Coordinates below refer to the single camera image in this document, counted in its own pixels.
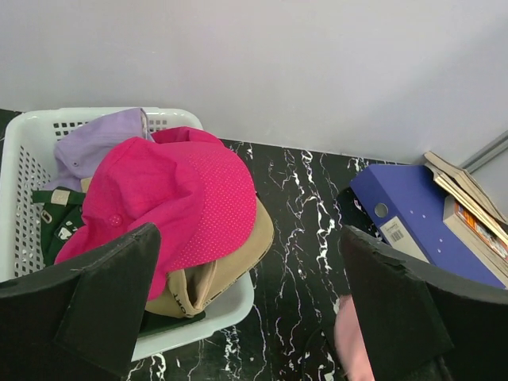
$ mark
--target green cloth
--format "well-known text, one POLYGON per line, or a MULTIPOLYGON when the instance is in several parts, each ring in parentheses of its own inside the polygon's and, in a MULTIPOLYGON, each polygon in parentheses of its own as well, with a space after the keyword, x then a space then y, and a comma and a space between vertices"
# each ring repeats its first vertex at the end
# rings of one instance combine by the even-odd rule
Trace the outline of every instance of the green cloth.
POLYGON ((162 316, 145 311, 143 321, 141 322, 140 332, 137 337, 146 337, 156 333, 171 331, 173 329, 183 327, 184 325, 200 321, 205 317, 205 312, 201 312, 192 318, 183 317, 178 319, 177 317, 162 316))
POLYGON ((44 204, 40 212, 40 250, 46 266, 55 263, 64 244, 84 226, 81 214, 85 196, 64 187, 33 190, 32 203, 44 204))

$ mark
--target binder label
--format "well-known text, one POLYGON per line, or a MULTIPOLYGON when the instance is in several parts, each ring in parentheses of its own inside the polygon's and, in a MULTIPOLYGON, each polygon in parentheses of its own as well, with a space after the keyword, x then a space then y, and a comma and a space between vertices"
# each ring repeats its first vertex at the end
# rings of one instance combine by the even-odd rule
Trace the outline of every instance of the binder label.
POLYGON ((423 254, 423 251, 418 247, 417 243, 410 235, 410 232, 407 231, 406 227, 397 216, 383 224, 379 230, 381 230, 381 233, 383 233, 385 239, 392 248, 399 250, 408 256, 412 256, 417 260, 423 260, 427 263, 429 262, 423 254))

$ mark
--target marble surface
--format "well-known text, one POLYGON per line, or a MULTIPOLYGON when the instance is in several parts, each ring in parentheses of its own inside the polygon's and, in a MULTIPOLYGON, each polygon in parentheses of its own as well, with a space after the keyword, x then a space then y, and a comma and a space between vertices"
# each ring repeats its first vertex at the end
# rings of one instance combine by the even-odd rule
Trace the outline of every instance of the marble surface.
MULTIPOLYGON (((17 113, 0 110, 5 126, 17 113)), ((239 324, 212 337, 132 364, 128 381, 334 380, 335 356, 310 335, 334 323, 348 293, 338 241, 341 227, 377 231, 348 189, 374 161, 235 141, 275 226, 269 253, 251 271, 255 304, 239 324)))

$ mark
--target stack of books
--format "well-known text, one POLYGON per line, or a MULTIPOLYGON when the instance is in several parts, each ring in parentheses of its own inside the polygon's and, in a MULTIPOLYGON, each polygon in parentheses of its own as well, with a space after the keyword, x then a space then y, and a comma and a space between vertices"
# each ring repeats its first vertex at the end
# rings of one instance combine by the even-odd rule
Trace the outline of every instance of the stack of books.
POLYGON ((433 152, 424 157, 434 182, 449 193, 443 222, 508 287, 506 218, 467 171, 433 152))

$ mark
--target white plastic basket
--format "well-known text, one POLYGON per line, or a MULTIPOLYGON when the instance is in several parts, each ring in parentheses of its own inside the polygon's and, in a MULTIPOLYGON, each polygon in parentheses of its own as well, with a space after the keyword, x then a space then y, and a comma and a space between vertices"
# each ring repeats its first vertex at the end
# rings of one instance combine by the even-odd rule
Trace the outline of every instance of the white plastic basket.
MULTIPOLYGON (((44 267, 39 249, 41 206, 31 204, 32 190, 57 174, 55 143, 81 124, 124 108, 69 108, 34 111, 14 118, 6 130, 0 172, 0 281, 30 274, 44 267)), ((187 125, 202 129, 191 113, 177 109, 144 108, 150 130, 187 125)), ((254 302, 249 274, 242 276, 206 308, 196 323, 143 337, 133 360, 177 348, 243 320, 254 302)))

